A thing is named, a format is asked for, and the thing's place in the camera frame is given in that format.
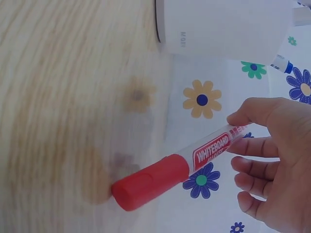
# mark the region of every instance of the green flower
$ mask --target green flower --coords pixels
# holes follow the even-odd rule
[[[292,36],[288,37],[288,43],[290,43],[293,46],[297,45],[296,40]]]
[[[262,78],[262,74],[266,74],[267,71],[263,69],[265,65],[249,63],[249,62],[241,62],[244,66],[242,67],[242,71],[247,73],[249,78],[254,78],[256,76],[257,79]]]

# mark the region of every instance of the red marker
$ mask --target red marker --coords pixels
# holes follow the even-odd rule
[[[227,125],[198,142],[112,185],[112,195],[126,211],[135,210],[184,182],[246,134],[246,127]]]

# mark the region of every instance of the wooden surface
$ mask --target wooden surface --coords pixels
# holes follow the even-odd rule
[[[152,233],[110,184],[160,157],[154,0],[0,0],[0,232]]]

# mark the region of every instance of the hand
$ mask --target hand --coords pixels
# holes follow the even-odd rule
[[[234,126],[266,126],[271,134],[243,138],[229,152],[280,158],[279,162],[232,159],[232,167],[239,172],[236,185],[244,190],[238,194],[241,210],[280,232],[310,233],[311,106],[283,98],[250,98],[227,120]]]

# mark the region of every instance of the blue marker cap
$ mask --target blue marker cap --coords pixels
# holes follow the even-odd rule
[[[293,64],[290,61],[288,61],[287,68],[284,73],[290,74],[293,70],[293,67],[294,67]]]

